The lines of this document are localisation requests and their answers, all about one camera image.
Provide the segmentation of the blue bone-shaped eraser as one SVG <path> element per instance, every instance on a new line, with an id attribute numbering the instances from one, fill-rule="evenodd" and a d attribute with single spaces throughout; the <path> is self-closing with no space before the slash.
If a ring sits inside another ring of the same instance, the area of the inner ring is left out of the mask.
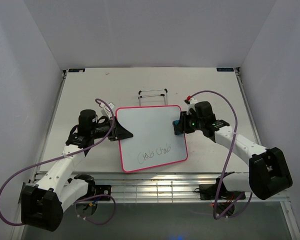
<path id="1" fill-rule="evenodd" d="M 172 125 L 173 125 L 174 134 L 176 136 L 183 134 L 183 128 L 182 128 L 182 124 L 181 124 L 180 120 L 174 120 L 172 122 Z"/>

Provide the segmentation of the pink framed whiteboard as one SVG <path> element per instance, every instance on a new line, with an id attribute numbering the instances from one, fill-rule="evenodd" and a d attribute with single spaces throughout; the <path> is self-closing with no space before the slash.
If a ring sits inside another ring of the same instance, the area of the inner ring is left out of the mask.
<path id="1" fill-rule="evenodd" d="M 125 173 L 186 161 L 184 134 L 175 135 L 173 121 L 180 117 L 179 105 L 120 107 L 115 116 L 133 137 L 119 141 L 121 167 Z"/>

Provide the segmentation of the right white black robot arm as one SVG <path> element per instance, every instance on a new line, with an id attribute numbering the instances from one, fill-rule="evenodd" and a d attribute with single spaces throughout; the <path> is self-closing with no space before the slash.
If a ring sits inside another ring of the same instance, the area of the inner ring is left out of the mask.
<path id="1" fill-rule="evenodd" d="M 188 110 L 180 113 L 173 124 L 174 134 L 201 131 L 214 143 L 227 148 L 247 166 L 248 172 L 225 172 L 206 192 L 227 199 L 234 192 L 248 192 L 266 200 L 293 185 L 293 179 L 282 150 L 267 148 L 237 134 L 230 124 L 217 119 L 207 101 L 191 100 Z"/>

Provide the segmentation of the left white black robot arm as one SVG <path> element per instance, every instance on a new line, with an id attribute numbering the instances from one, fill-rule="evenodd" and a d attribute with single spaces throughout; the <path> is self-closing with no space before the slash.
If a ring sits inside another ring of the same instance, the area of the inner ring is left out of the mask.
<path id="1" fill-rule="evenodd" d="M 25 225 L 55 231 L 64 211 L 79 199 L 90 200 L 96 193 L 94 178 L 78 174 L 71 178 L 76 167 L 88 155 L 95 140 L 108 138 L 118 141 L 134 135 L 118 122 L 116 117 L 98 118 L 92 109 L 80 112 L 65 143 L 61 159 L 33 186 L 21 192 L 21 222 Z"/>

